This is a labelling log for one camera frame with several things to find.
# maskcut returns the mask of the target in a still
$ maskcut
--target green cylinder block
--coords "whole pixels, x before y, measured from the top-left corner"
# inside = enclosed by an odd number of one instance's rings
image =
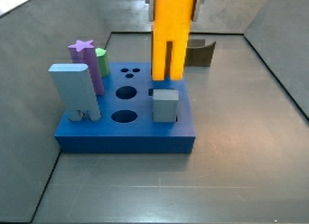
[[[98,62],[101,77],[104,77],[109,74],[107,51],[101,48],[96,48],[94,53],[96,53],[96,59]]]

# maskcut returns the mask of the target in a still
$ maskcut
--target hole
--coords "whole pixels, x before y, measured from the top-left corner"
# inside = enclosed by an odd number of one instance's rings
[[[121,99],[133,98],[136,96],[136,93],[137,93],[136,89],[131,86],[120,87],[116,90],[116,96],[117,98],[121,98]]]
[[[129,110],[119,110],[112,114],[111,118],[119,123],[128,123],[137,118],[137,114]]]
[[[132,74],[127,74],[125,77],[127,77],[127,78],[132,78],[133,75],[132,75]]]

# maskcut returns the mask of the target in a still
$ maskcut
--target dark gray object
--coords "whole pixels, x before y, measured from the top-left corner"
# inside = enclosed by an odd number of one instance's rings
[[[208,67],[211,64],[215,47],[216,42],[204,45],[204,40],[188,39],[184,66]]]

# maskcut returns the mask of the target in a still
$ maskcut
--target yellow block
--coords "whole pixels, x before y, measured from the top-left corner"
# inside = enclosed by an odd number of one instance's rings
[[[167,42],[172,42],[169,78],[181,79],[192,0],[153,0],[152,80],[164,80]]]

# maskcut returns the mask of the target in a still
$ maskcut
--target gray square block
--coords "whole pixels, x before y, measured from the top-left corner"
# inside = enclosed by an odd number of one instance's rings
[[[176,122],[179,92],[175,89],[153,89],[153,122]]]

